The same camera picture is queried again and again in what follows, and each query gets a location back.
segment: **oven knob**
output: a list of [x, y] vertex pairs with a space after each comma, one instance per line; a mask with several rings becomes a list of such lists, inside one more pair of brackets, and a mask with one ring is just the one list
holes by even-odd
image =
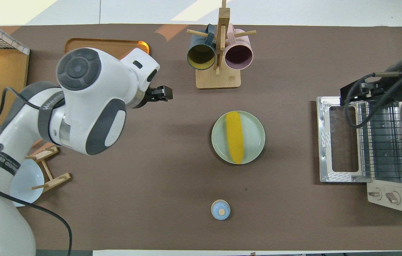
[[386, 197], [387, 197], [387, 199], [389, 199], [389, 202], [391, 204], [400, 204], [400, 202], [401, 202], [401, 197], [400, 197], [399, 193], [396, 191], [386, 193]]
[[368, 195], [369, 195], [369, 196], [380, 197], [380, 196], [381, 196], [381, 193], [379, 193], [379, 192], [369, 192]]
[[375, 200], [381, 200], [382, 199], [382, 194], [381, 194], [381, 190], [379, 188], [374, 188], [374, 191], [371, 191], [368, 193], [368, 196], [373, 196]]

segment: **wooden tray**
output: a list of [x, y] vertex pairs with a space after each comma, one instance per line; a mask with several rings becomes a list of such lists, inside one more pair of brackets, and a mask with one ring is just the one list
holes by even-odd
[[147, 54], [150, 53], [149, 45], [143, 41], [125, 41], [114, 39], [91, 39], [91, 38], [72, 38], [66, 41], [65, 53], [81, 47], [91, 47], [102, 50], [110, 55], [123, 59], [134, 48], [139, 48]]

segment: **wooden mug holder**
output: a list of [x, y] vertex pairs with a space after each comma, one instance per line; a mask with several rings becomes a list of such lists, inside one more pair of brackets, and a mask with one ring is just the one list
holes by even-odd
[[43, 188], [43, 193], [45, 193], [46, 191], [55, 188], [56, 186], [71, 179], [71, 174], [69, 173], [65, 173], [63, 175], [53, 178], [53, 175], [51, 174], [51, 171], [48, 168], [48, 164], [46, 163], [45, 159], [57, 154], [58, 152], [59, 152], [58, 148], [53, 143], [48, 142], [39, 149], [37, 149], [35, 152], [33, 152], [30, 156], [26, 157], [26, 159], [32, 159], [37, 163], [41, 162], [49, 178], [49, 180], [45, 184], [32, 187], [32, 190], [36, 190], [37, 188]]
[[[217, 33], [215, 36], [216, 61], [206, 70], [196, 70], [196, 87], [198, 89], [237, 88], [240, 86], [240, 70], [229, 68], [225, 63], [226, 33], [230, 21], [230, 8], [226, 7], [226, 0], [222, 0], [218, 13]], [[207, 33], [187, 29], [187, 33], [207, 37]], [[256, 30], [234, 34], [234, 37], [256, 34]]]

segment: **yellow corn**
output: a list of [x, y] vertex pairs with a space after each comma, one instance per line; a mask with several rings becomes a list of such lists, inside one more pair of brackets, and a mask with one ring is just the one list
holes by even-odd
[[231, 157], [236, 164], [240, 164], [243, 159], [243, 133], [237, 111], [226, 114], [226, 134]]

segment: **pink mug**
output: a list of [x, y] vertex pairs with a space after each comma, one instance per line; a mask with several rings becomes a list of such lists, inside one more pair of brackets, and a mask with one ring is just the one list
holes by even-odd
[[234, 34], [241, 32], [245, 31], [234, 29], [234, 26], [230, 23], [226, 34], [225, 63], [228, 67], [235, 70], [244, 69], [253, 61], [253, 51], [251, 50], [248, 36], [234, 37]]

